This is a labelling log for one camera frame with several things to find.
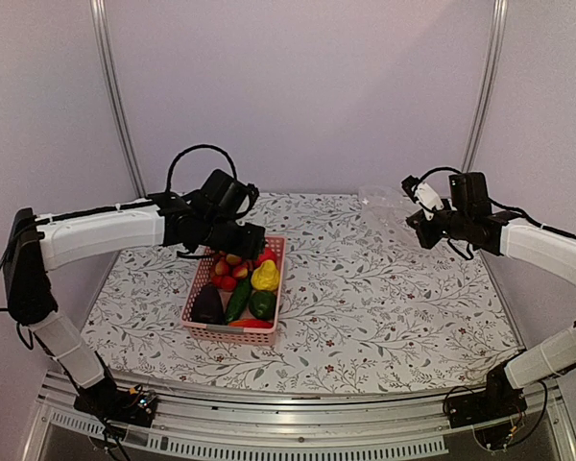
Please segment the red cherry tomato bunch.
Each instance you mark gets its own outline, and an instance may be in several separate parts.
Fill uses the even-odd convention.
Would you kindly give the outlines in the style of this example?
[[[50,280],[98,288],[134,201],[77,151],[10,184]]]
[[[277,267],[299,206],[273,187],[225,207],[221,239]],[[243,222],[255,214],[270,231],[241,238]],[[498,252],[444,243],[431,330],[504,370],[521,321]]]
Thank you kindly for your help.
[[[241,256],[215,255],[210,270],[210,281],[216,288],[232,292],[238,282],[246,279],[252,270],[253,263]]]

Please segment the yellow pepper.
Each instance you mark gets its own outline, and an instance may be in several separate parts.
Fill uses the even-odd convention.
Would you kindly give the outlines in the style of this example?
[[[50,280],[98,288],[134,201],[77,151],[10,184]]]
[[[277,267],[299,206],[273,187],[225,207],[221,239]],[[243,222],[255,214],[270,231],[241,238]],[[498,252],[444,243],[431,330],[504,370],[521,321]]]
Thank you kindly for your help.
[[[272,260],[265,260],[252,273],[252,287],[257,291],[276,291],[279,287],[280,272]]]

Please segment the clear zip top bag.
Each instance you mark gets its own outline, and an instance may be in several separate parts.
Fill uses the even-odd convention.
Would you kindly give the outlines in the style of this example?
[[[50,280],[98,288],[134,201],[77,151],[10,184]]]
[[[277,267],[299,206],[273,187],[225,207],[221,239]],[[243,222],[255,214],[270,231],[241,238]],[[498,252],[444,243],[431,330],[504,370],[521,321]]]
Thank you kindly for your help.
[[[418,207],[399,189],[379,185],[365,185],[358,189],[361,214],[369,228],[392,240],[417,243],[407,218]]]

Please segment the green cucumber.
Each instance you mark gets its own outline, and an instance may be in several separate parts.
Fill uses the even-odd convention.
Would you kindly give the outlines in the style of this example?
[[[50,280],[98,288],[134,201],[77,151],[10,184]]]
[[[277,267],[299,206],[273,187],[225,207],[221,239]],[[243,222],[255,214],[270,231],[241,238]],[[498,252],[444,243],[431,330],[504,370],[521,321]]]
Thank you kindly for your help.
[[[250,279],[241,279],[230,296],[225,310],[225,323],[239,320],[247,307],[252,292]]]

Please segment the dark green pepper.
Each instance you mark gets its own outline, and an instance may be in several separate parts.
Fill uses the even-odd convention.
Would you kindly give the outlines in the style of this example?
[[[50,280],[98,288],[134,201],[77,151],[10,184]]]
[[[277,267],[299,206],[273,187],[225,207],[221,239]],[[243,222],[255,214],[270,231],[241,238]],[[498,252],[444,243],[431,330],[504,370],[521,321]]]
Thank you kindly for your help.
[[[276,312],[276,294],[270,291],[255,291],[249,301],[249,312],[258,320],[272,320]]]

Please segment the pink plastic basket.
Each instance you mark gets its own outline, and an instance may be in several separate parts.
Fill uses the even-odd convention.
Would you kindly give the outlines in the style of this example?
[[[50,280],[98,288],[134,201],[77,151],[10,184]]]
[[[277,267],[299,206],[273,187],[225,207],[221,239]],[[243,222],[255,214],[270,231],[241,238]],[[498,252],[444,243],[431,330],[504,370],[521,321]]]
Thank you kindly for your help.
[[[226,341],[232,343],[247,343],[256,345],[272,345],[275,342],[275,332],[279,315],[280,296],[284,274],[286,238],[284,236],[270,235],[266,238],[266,247],[270,247],[276,253],[277,255],[276,267],[280,272],[279,287],[276,291],[273,291],[276,294],[275,317],[272,320],[267,321],[273,323],[274,326],[272,328],[267,329],[232,328],[226,323],[223,323],[222,325],[210,325],[210,324],[195,323],[191,321],[190,313],[193,302],[195,301],[197,295],[199,294],[203,286],[207,284],[212,284],[210,281],[210,270],[215,255],[213,254],[211,249],[207,248],[204,252],[205,258],[199,261],[195,277],[193,278],[190,286],[189,296],[181,313],[181,321],[183,325],[189,329],[192,337],[204,340]],[[256,269],[254,267],[254,262],[256,261],[256,259],[249,259],[249,260],[253,263],[253,270],[251,271],[251,274],[247,277],[247,279],[250,279],[252,283],[252,273]],[[222,304],[225,315],[228,300],[234,290],[232,292],[227,292],[218,289],[218,291],[222,298]],[[248,302],[247,307],[239,320],[249,318],[254,317],[249,312],[249,302]]]

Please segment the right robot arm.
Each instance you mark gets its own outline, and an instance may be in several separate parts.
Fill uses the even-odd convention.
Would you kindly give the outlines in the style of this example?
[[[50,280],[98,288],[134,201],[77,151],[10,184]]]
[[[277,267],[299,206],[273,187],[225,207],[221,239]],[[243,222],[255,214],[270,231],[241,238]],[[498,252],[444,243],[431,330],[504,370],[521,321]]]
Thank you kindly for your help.
[[[526,211],[504,206],[489,196],[481,172],[461,173],[447,167],[450,196],[442,198],[427,176],[409,176],[401,183],[418,211],[406,222],[424,249],[441,240],[464,241],[461,256],[482,250],[526,262],[576,287],[576,235],[537,222]],[[483,391],[477,410],[487,419],[498,418],[515,400],[514,390],[576,366],[576,321],[512,358],[502,368],[501,381]]]

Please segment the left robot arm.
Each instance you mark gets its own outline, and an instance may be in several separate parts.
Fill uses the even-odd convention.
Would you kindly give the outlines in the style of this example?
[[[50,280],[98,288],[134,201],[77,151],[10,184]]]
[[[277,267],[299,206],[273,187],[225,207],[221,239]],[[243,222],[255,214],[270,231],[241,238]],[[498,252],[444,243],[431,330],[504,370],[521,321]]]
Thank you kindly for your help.
[[[181,245],[192,256],[200,247],[256,259],[265,246],[265,231],[239,221],[259,196],[214,170],[204,185],[184,195],[170,189],[145,199],[62,215],[36,216],[24,208],[13,221],[2,262],[7,310],[54,357],[87,402],[104,417],[123,409],[98,355],[72,322],[59,312],[49,272],[91,256],[136,247]]]

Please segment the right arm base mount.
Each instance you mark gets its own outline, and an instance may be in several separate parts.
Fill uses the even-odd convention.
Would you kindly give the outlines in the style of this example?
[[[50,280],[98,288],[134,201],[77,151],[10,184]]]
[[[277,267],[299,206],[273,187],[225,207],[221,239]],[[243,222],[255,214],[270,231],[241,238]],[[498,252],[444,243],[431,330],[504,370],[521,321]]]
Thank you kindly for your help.
[[[452,428],[478,425],[527,410],[523,391],[511,386],[503,364],[487,373],[482,391],[466,390],[463,395],[449,392],[444,398],[443,412]]]

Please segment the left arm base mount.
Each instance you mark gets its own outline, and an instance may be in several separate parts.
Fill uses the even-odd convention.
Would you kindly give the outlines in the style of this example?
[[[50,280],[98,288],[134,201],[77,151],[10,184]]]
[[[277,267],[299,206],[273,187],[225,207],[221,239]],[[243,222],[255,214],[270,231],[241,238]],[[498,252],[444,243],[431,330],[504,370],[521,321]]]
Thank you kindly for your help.
[[[74,383],[77,391],[74,408],[103,422],[151,427],[156,416],[157,394],[136,385],[121,389],[111,376],[105,376],[90,388]]]

